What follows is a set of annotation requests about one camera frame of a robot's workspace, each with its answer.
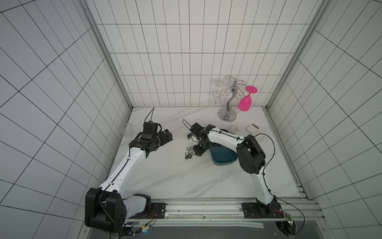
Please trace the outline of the teal storage box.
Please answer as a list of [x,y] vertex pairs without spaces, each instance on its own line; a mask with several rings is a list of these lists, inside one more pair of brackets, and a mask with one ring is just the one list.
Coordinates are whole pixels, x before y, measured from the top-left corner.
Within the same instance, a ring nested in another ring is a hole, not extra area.
[[210,145],[210,153],[213,163],[218,166],[234,163],[238,159],[238,155],[235,150],[232,150],[232,146],[237,139],[225,129],[214,128],[211,131],[214,131],[225,138],[224,144],[212,142]]

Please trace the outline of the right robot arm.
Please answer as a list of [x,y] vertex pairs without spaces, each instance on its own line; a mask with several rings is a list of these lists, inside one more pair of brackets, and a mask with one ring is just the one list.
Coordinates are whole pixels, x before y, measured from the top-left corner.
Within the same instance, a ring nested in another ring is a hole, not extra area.
[[196,156],[202,156],[214,144],[226,147],[237,154],[241,168],[251,175],[256,192],[257,212],[265,217],[278,210],[278,200],[266,183],[266,155],[254,136],[237,136],[225,132],[213,125],[206,127],[195,123],[190,132],[196,138],[197,143],[193,146]]

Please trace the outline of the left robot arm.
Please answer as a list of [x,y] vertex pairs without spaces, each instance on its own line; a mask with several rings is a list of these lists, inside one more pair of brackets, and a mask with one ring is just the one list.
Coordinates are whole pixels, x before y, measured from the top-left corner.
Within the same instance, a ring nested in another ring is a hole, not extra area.
[[121,231],[126,219],[152,214],[151,197],[124,192],[135,170],[150,152],[172,141],[173,136],[159,123],[146,121],[140,132],[128,146],[127,154],[115,171],[98,188],[90,188],[85,196],[85,225],[109,233]]

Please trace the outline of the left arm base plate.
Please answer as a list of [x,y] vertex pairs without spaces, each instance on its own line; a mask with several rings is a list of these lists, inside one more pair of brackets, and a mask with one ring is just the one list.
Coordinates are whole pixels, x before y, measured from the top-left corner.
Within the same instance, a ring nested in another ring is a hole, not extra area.
[[147,203],[143,212],[136,216],[143,219],[164,219],[166,206],[166,203]]

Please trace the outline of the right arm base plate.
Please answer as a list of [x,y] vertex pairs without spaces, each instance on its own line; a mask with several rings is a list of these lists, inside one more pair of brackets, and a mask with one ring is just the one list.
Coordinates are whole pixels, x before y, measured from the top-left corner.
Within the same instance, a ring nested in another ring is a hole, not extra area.
[[246,219],[283,219],[279,203],[271,203],[270,206],[262,203],[242,203],[241,209]]

